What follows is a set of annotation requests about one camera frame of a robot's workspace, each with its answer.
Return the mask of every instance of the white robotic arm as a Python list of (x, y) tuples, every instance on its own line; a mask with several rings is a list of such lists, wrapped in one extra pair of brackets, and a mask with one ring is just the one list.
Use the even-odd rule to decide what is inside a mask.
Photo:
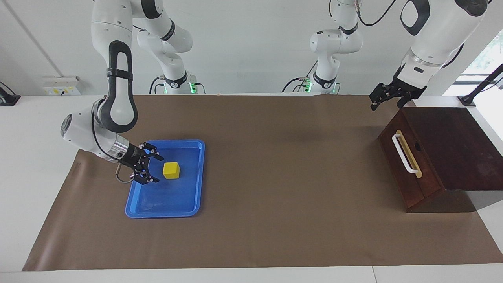
[(389, 85), (380, 83), (370, 94), (372, 110), (394, 97), (403, 107), (425, 91), (430, 79), (449, 61), (478, 27), (487, 0), (408, 0), (403, 27), (415, 41)]
[(310, 40), (311, 50), (318, 55), (318, 66), (309, 78), (312, 92), (332, 92), (340, 65), (335, 55), (358, 52), (363, 45), (355, 0), (334, 0), (331, 13), (339, 28), (319, 31)]
[(108, 66), (108, 94), (91, 107), (68, 115), (61, 125), (61, 136), (82, 150), (133, 169), (130, 181), (146, 184), (158, 182), (148, 171), (149, 159), (163, 160), (163, 157), (152, 145), (143, 143), (137, 147), (117, 134), (129, 131), (138, 117), (132, 92), (133, 17), (144, 19), (147, 31), (140, 34), (148, 35), (148, 40), (139, 43), (152, 50), (166, 79), (180, 80), (186, 74), (174, 52), (190, 50), (192, 38), (163, 12), (162, 0), (95, 0), (91, 24), (93, 46)]
[(192, 36), (161, 10), (161, 0), (157, 2), (159, 2), (156, 4), (159, 16), (155, 19), (142, 20), (145, 29), (138, 33), (138, 45), (160, 64), (167, 93), (191, 93), (193, 92), (191, 82), (195, 82), (195, 77), (185, 70), (184, 63), (177, 53), (192, 49)]

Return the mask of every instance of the black cable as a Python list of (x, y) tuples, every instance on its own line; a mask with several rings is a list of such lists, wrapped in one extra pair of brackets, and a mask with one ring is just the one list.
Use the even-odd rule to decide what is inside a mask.
[(443, 66), (441, 67), (441, 69), (443, 69), (443, 68), (445, 68), (445, 67), (449, 66), (452, 62), (454, 62), (454, 60), (456, 60), (456, 58), (458, 57), (458, 55), (461, 53), (461, 50), (463, 50), (463, 46), (465, 46), (465, 44), (464, 44), (464, 43), (463, 43), (463, 44), (459, 47), (458, 52), (456, 53), (456, 55), (454, 55), (454, 57), (452, 57), (452, 59), (449, 61), (449, 63), (447, 63), (447, 64), (443, 65)]
[(157, 85), (155, 86), (155, 88), (154, 88), (154, 94), (157, 94), (157, 87), (158, 87), (158, 86), (164, 86), (164, 84), (157, 84)]
[(95, 115), (94, 115), (94, 110), (91, 109), (91, 131), (93, 132), (93, 137), (95, 139), (95, 142), (96, 142), (96, 145), (98, 146), (98, 148), (101, 150), (102, 153), (104, 153), (106, 156), (110, 157), (111, 159), (115, 160), (115, 161), (119, 161), (119, 159), (109, 155), (108, 153), (106, 153), (103, 148), (101, 147), (100, 143), (98, 142), (98, 138), (96, 138), (96, 132), (95, 132), (95, 129), (94, 129), (94, 118), (95, 118)]
[(282, 90), (281, 92), (285, 92), (285, 89), (286, 89), (286, 88), (287, 88), (287, 87), (288, 87), (291, 83), (293, 83), (294, 81), (300, 81), (300, 80), (301, 80), (300, 78), (294, 78), (294, 79), (292, 79), (291, 81), (289, 81), (289, 82), (285, 85), (285, 87), (283, 88), (283, 90)]
[(204, 84), (202, 84), (202, 83), (195, 83), (194, 85), (195, 86), (201, 86), (201, 87), (203, 87), (204, 94), (206, 94), (206, 89), (204, 88)]
[(152, 88), (154, 87), (154, 84), (155, 84), (155, 82), (157, 82), (157, 80), (160, 80), (159, 77), (155, 78), (152, 81), (152, 84), (150, 84), (150, 90), (148, 91), (148, 94), (152, 94)]
[(298, 85), (298, 86), (294, 87), (292, 92), (295, 92), (295, 90), (296, 90), (297, 88), (299, 88), (299, 90), (297, 91), (297, 92), (299, 92), (299, 91), (300, 91), (300, 89), (302, 88), (302, 86), (304, 86), (304, 85), (303, 85), (303, 84), (300, 84), (300, 85)]
[(338, 95), (338, 94), (339, 94), (339, 90), (341, 90), (341, 83), (336, 83), (336, 86), (337, 86), (337, 85), (339, 85), (339, 88), (337, 89), (337, 93), (336, 93), (336, 95)]
[(309, 72), (307, 73), (306, 77), (308, 77), (308, 76), (311, 74), (311, 71), (313, 71), (314, 66), (316, 66), (316, 64), (318, 63), (318, 60), (319, 60), (319, 59), (316, 59), (316, 62), (314, 62), (313, 67), (311, 67), (311, 69), (310, 69), (310, 70), (309, 70)]
[(129, 181), (123, 181), (123, 180), (119, 177), (119, 172), (120, 172), (121, 168), (122, 168), (122, 164), (121, 164), (121, 163), (119, 163), (119, 165), (117, 166), (117, 170), (115, 170), (115, 178), (117, 179), (117, 181), (119, 181), (119, 182), (121, 182), (121, 183), (123, 183), (123, 184), (129, 184), (129, 183), (133, 182), (134, 178), (129, 177)]
[(16, 95), (16, 93), (10, 88), (8, 87), (6, 84), (0, 82), (0, 84), (2, 84), (4, 87), (8, 88), (8, 90), (10, 90), (12, 92), (12, 94)]
[(484, 92), (484, 91), (488, 91), (488, 90), (492, 89), (493, 87), (495, 87), (495, 85), (499, 84), (501, 82), (501, 80), (503, 80), (503, 77), (501, 79), (499, 79), (497, 82), (495, 82), (494, 85), (492, 85), (491, 87), (489, 87), (485, 90), (481, 90), (480, 92)]
[(384, 13), (382, 14), (382, 16), (377, 20), (375, 21), (374, 23), (372, 24), (367, 24), (365, 23), (363, 20), (362, 20), (362, 15), (360, 14), (360, 6), (357, 4), (357, 10), (356, 10), (356, 13), (358, 15), (358, 19), (360, 19), (360, 22), (362, 22), (363, 25), (367, 26), (367, 27), (371, 27), (373, 25), (376, 25), (377, 23), (379, 23), (382, 18), (384, 18), (384, 16), (388, 13), (389, 9), (391, 9), (391, 7), (393, 6), (393, 4), (395, 4), (396, 0), (393, 0), (393, 2), (391, 2), (391, 4), (388, 6), (388, 8), (386, 9), (386, 11), (384, 11)]
[[(113, 157), (113, 156), (109, 155), (108, 153), (106, 153), (106, 152), (103, 150), (103, 148), (101, 147), (100, 143), (98, 142), (98, 138), (96, 137), (96, 131), (95, 131), (95, 128), (94, 128), (94, 118), (95, 118), (95, 115), (94, 115), (94, 110), (93, 110), (93, 109), (91, 109), (91, 131), (93, 132), (93, 138), (94, 138), (94, 140), (95, 140), (95, 142), (96, 142), (96, 145), (98, 146), (98, 148), (100, 149), (100, 151), (101, 151), (102, 153), (104, 153), (106, 156), (108, 156), (108, 157), (110, 157), (111, 159), (113, 159), (113, 160), (115, 160), (115, 161), (119, 162), (119, 159), (117, 159), (117, 158), (115, 158), (115, 157)], [(115, 178), (117, 179), (117, 181), (119, 181), (119, 182), (121, 182), (121, 183), (123, 183), (123, 184), (129, 184), (129, 183), (131, 183), (131, 182), (133, 181), (133, 179), (131, 179), (131, 180), (129, 180), (129, 181), (123, 181), (123, 180), (121, 180), (121, 178), (119, 178), (119, 174), (117, 174), (117, 173), (115, 174)]]

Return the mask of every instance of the yellow block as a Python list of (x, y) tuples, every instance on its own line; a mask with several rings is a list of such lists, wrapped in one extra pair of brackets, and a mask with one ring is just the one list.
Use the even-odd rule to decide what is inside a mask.
[(162, 174), (166, 179), (178, 179), (180, 177), (180, 166), (178, 162), (166, 162), (162, 169)]

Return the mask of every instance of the brown table mat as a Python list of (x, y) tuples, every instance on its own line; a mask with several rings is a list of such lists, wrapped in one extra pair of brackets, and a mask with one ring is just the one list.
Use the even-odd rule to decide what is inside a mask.
[(133, 220), (115, 165), (79, 151), (23, 270), (503, 262), (478, 213), (406, 214), (366, 96), (136, 96), (125, 137), (200, 138), (192, 218)]

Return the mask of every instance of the white handle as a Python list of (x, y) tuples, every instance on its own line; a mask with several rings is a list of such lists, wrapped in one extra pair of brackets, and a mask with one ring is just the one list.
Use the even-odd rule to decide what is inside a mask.
[(407, 158), (405, 157), (405, 154), (403, 153), (402, 148), (400, 147), (400, 142), (398, 141), (398, 138), (401, 137), (399, 134), (395, 134), (391, 139), (393, 140), (393, 143), (395, 144), (396, 151), (398, 152), (398, 155), (400, 155), (400, 158), (402, 159), (403, 165), (405, 166), (405, 169), (407, 172), (412, 173), (412, 174), (417, 174), (419, 170), (413, 169), (408, 161)]

